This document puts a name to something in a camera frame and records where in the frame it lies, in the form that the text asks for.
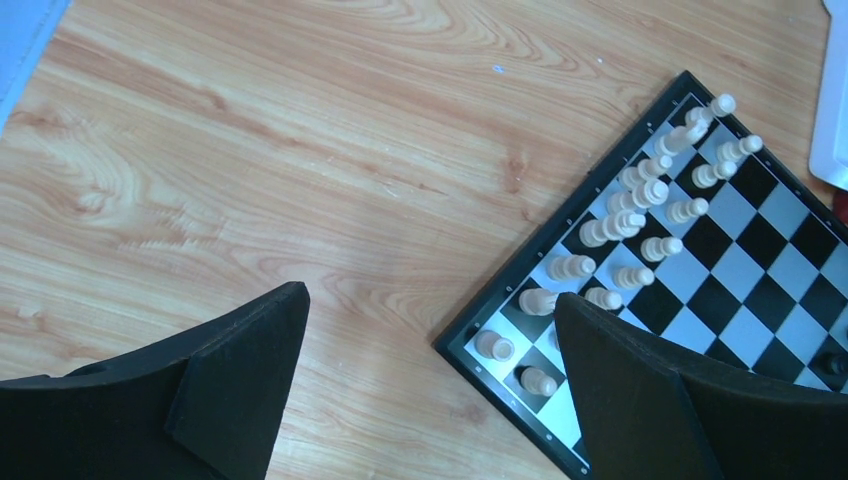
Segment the wooden table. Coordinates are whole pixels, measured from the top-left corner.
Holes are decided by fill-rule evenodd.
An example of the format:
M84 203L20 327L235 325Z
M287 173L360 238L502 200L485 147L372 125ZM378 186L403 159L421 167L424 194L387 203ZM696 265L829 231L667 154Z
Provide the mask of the wooden table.
M683 69L825 201L815 1L78 0L0 140L0 377L287 281L268 478L563 478L431 348Z

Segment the chess piece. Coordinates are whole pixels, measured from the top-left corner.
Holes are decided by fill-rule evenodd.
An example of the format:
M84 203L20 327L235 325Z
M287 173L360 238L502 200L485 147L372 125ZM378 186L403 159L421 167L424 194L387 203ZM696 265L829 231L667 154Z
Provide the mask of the chess piece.
M595 261L585 255L557 257L548 265L551 280L564 282L573 278L583 278L595 273Z
M543 317L554 313L558 296L544 288L530 288L518 296L518 307L527 315Z
M686 223L687 221L707 214L710 204L703 198L682 200L668 206L666 217L671 223Z
M482 357L491 358L498 362L506 362L515 353L515 345L510 339L491 330L478 333L474 347Z

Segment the white pawn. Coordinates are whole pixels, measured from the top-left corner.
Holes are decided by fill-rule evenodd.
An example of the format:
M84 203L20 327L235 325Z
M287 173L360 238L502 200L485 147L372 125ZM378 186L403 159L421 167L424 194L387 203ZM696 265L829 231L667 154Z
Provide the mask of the white pawn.
M685 223L693 218L707 214L710 204L703 198L681 200L668 206L666 217L671 223Z
M615 272L612 281L618 288L639 288L654 283L654 272L650 268L623 267Z
M478 333L474 347L481 356L498 362L506 362L515 353L515 345L510 339L504 338L491 330Z
M635 167L627 167L618 177L618 181L627 190L633 190L652 178L665 174L674 161L668 155L646 158Z
M548 265L548 276L556 282L588 277L595 273L595 261L585 255L557 257Z
M706 107L695 107L686 112L686 125L694 125L698 120L712 123L714 118L726 117L736 111L736 99L729 93L722 93Z
M533 395L550 397L557 391L556 380L536 367L527 367L521 373L521 388Z
M518 296L518 307L527 315L544 317L554 313L558 296L558 293L544 288L531 288Z
M580 227L580 241L587 247L600 247L609 240L629 238L645 226L645 216L629 210L615 212L602 220L589 220Z
M637 208L651 208L668 200L668 185L654 178L634 188L632 192L618 192L610 196L607 210L610 213Z
M604 310L616 310L621 308L621 305L624 303L620 293L601 287L592 287L589 290L586 290L583 298Z
M649 262L659 262L665 257L677 255L683 251L683 242L674 237L651 237L642 242L642 257Z
M692 171L692 183L698 188L710 188L719 180L727 180L736 174L739 167L735 162L721 162L718 165L701 165Z
M672 130L671 133L658 138L654 149L656 149L658 155L673 157L685 150L686 147L692 146L698 140L704 138L709 127L710 125L703 120L698 120L694 125L688 127L681 125Z
M740 162L763 149L763 139L758 135L749 135L740 140L725 142L716 149L719 162Z

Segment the white square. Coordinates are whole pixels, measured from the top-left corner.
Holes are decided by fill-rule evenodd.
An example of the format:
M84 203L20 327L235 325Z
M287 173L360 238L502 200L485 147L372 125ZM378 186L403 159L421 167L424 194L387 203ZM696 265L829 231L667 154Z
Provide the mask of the white square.
M769 275L795 301L801 301L810 285L819 276L819 271L807 260L807 257L801 255L801 252L794 245L787 243L772 266L769 267Z
M753 367L774 338L774 334L748 308L743 306L736 312L719 338L740 360L745 362L745 365Z
M566 446L574 445L581 437L570 388L568 380L564 381L536 415L542 425Z
M498 335L506 337L512 341L512 344L515 346L515 352L513 353L512 358L506 362L499 362L477 353L474 341L477 339L477 335L487 330L492 330ZM509 321L509 319L501 315L500 312L496 312L492 315L492 317L483 324L480 331L477 332L477 335L465 344L465 351L471 354L471 356L474 357L474 359L477 360L477 362L479 362L480 365L482 365L486 371L491 373L492 376L499 382L502 382L506 376L515 369L519 360L524 358L524 355L526 355L527 352L530 351L530 347L533 346L533 343L530 342L530 340L525 337L524 334Z
M827 331L801 305L795 305L775 335L806 365L827 338Z
M706 353L716 335L691 310L683 307L661 335L695 353Z

